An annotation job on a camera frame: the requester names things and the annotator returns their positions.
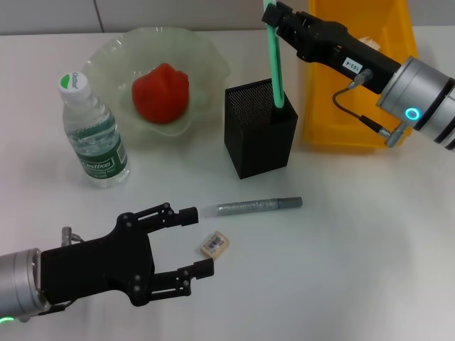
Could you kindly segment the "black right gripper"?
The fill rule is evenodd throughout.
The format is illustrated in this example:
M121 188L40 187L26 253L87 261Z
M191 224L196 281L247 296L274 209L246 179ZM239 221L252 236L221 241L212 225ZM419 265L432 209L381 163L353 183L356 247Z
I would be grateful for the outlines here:
M262 21L267 25L272 48L281 38L306 63L320 63L353 79L364 70L373 74L364 87L380 94L401 64L354 38L335 21L324 21L278 1L267 4Z

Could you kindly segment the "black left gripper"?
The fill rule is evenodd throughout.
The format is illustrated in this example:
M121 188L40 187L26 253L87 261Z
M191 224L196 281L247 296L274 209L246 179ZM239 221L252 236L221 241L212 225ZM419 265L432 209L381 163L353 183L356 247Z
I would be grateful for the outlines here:
M41 253L41 290L51 304L107 291L125 293L132 305L191 295L191 281L214 275L205 259L175 271L155 272L147 233L198 223L198 210L175 211L168 202L124 213L106 236Z

